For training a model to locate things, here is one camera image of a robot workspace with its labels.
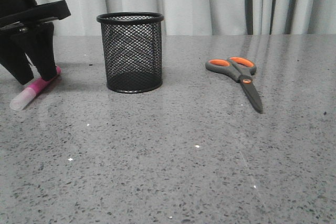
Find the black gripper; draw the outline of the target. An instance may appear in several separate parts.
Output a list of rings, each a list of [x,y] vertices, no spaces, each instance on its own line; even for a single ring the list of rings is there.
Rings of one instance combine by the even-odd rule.
[[[36,0],[1,0],[1,30],[62,20],[71,15],[65,0],[37,4]],[[10,35],[1,34],[1,65],[22,85],[33,79],[26,54],[44,81],[57,75],[53,50],[54,25],[42,23],[19,34],[23,50]]]

